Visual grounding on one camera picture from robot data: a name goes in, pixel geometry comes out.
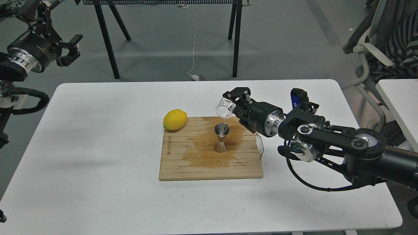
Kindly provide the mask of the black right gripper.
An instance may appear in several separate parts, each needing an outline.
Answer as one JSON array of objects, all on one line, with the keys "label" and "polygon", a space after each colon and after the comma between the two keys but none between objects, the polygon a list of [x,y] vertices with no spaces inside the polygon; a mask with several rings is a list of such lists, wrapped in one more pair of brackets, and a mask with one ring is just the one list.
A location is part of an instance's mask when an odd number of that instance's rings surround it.
[{"label": "black right gripper", "polygon": [[222,97],[235,104],[233,114],[242,126],[252,133],[273,137],[278,133],[280,123],[285,119],[282,108],[266,102],[252,101],[248,87],[236,87]]}]

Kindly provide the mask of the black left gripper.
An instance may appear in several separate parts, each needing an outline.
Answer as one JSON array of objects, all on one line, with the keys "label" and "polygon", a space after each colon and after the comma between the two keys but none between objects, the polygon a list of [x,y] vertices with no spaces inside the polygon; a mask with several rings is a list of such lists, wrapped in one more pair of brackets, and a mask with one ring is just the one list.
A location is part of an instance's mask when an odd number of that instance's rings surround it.
[{"label": "black left gripper", "polygon": [[[61,0],[27,0],[16,12],[16,17],[28,25],[28,30],[22,33],[8,47],[10,55],[25,52],[31,55],[36,64],[31,71],[44,72],[45,68],[56,59],[60,67],[67,67],[80,57],[77,44],[82,40],[82,34],[76,34],[69,42],[61,42],[62,38],[52,26],[51,11],[61,3]],[[56,42],[56,48],[48,41]],[[66,56],[62,49],[68,49]]]}]

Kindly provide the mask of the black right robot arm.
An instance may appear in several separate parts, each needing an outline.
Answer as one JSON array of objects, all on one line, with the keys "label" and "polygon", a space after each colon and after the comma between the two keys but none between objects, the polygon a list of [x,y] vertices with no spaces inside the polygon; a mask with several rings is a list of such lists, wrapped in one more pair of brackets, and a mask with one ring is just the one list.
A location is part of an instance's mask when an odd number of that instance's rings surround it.
[{"label": "black right robot arm", "polygon": [[[331,125],[325,117],[316,115],[319,105],[310,102],[302,89],[291,90],[292,110],[287,114],[272,104],[255,101],[250,94],[247,87],[225,92],[223,100],[227,101],[228,113],[252,133],[281,137],[284,144],[278,146],[278,153],[304,185],[338,192],[391,181],[417,189],[417,153],[387,145],[386,138],[372,129]],[[351,185],[311,185],[297,175],[291,160],[319,162],[342,174]]]}]

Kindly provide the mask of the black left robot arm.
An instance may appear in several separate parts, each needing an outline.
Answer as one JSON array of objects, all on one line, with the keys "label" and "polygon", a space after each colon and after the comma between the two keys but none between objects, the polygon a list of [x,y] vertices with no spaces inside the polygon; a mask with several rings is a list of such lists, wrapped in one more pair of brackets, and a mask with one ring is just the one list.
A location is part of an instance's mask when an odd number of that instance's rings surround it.
[{"label": "black left robot arm", "polygon": [[24,4],[1,4],[1,19],[17,18],[28,28],[1,52],[1,147],[9,143],[4,132],[11,115],[36,113],[45,108],[50,98],[35,89],[16,87],[28,73],[42,73],[52,62],[60,67],[71,65],[80,57],[81,34],[64,42],[52,25],[51,11],[60,0],[27,0]]}]

